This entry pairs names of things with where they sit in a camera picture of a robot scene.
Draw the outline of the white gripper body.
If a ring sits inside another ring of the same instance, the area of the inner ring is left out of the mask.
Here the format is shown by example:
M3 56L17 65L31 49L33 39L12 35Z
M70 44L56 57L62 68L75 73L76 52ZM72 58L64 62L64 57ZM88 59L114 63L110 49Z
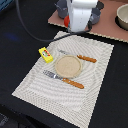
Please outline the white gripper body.
M66 0L72 32L84 31L98 0Z

